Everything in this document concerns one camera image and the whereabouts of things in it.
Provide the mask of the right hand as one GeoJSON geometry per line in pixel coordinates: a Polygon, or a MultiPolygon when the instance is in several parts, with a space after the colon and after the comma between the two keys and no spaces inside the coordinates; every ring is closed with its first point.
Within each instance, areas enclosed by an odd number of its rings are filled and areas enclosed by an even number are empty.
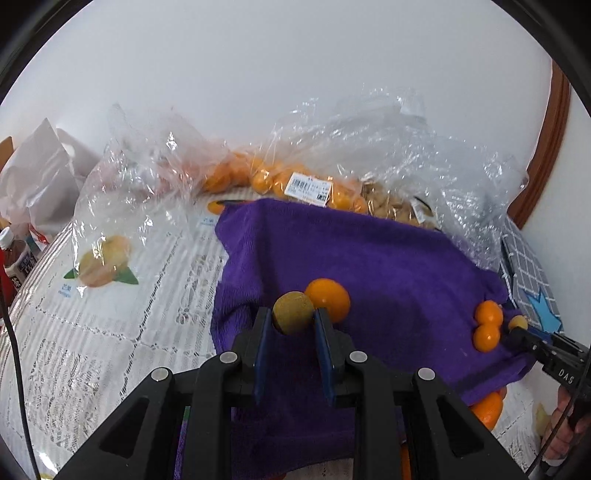
{"type": "MultiPolygon", "coordinates": [[[[544,431],[542,444],[547,442],[553,429],[558,424],[561,415],[568,406],[570,399],[571,395],[569,392],[563,386],[560,386],[557,393],[557,406],[553,411],[549,423],[544,431]]],[[[589,427],[589,415],[586,415],[584,418],[580,419],[575,428],[571,428],[568,425],[568,421],[564,420],[560,428],[557,430],[556,435],[544,452],[543,459],[546,461],[564,459],[568,455],[569,451],[579,443],[580,438],[585,434],[589,427]]]]}

